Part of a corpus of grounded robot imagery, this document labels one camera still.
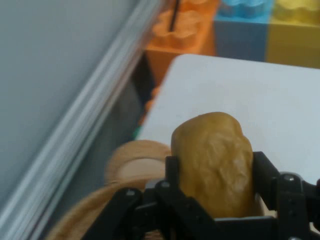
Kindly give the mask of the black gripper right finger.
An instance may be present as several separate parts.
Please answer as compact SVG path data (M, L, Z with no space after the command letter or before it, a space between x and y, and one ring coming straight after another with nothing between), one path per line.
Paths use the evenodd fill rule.
M279 172L267 156L253 153L254 191L267 209L276 211L278 240L318 240L310 223L320 224L320 191L292 172Z

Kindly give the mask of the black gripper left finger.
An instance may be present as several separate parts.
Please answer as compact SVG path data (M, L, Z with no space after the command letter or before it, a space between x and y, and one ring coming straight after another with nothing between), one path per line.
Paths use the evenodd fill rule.
M87 230L89 240L141 240L158 230L165 240L213 240L216 224L179 187L179 159L165 159L165 178L143 192L124 187Z

